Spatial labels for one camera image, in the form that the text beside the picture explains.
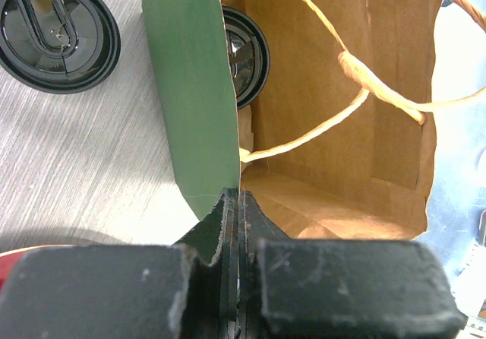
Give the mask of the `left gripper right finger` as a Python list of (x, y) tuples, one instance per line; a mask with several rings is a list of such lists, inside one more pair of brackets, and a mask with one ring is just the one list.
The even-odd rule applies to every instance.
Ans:
[(454, 338), (465, 327), (440, 262), (416, 241), (292, 239), (242, 191), (244, 338)]

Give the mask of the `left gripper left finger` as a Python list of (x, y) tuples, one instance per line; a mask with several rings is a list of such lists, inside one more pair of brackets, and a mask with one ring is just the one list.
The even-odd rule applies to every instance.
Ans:
[(37, 249), (1, 288), (3, 338), (237, 338), (238, 192), (177, 243)]

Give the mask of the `green paper bag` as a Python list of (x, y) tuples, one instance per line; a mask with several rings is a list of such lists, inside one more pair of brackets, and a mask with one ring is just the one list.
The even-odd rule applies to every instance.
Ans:
[[(439, 101), (432, 74), (443, 0), (143, 0), (175, 181), (198, 218), (223, 189), (252, 192), (290, 236), (427, 239), (437, 129), (484, 91)], [(239, 147), (222, 6), (270, 47)]]

